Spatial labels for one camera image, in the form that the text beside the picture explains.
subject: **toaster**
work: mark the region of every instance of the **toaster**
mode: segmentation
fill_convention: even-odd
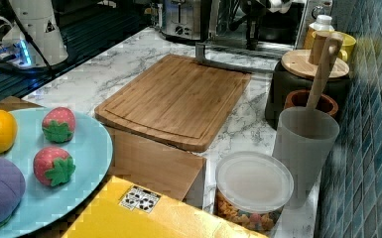
[[[164,0],[161,32],[166,38],[204,41],[211,0]]]

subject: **yellow box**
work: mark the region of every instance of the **yellow box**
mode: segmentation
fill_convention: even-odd
[[[64,237],[266,238],[116,177],[83,210]]]

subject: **tiled backsplash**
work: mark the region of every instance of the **tiled backsplash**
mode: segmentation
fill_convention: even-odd
[[[353,78],[322,170],[318,235],[382,238],[382,0],[355,0],[347,32]]]

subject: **label on package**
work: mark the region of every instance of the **label on package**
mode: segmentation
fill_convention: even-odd
[[[160,200],[160,195],[137,185],[132,186],[119,202],[119,205],[133,210],[135,208],[150,213]]]

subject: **marble countertop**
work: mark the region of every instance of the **marble countertop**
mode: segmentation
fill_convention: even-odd
[[[139,73],[167,54],[194,57],[194,47],[168,42],[147,28],[99,56],[90,59],[23,99],[46,107],[65,106],[93,116],[94,108]],[[207,52],[211,60],[273,69],[274,59],[251,59],[227,53]],[[264,119],[272,74],[252,76],[230,116],[203,153],[207,159],[203,209],[212,213],[215,168],[224,156],[237,151],[256,151],[272,155],[276,131]],[[305,206],[284,209],[274,237],[313,237],[318,205],[316,184]]]

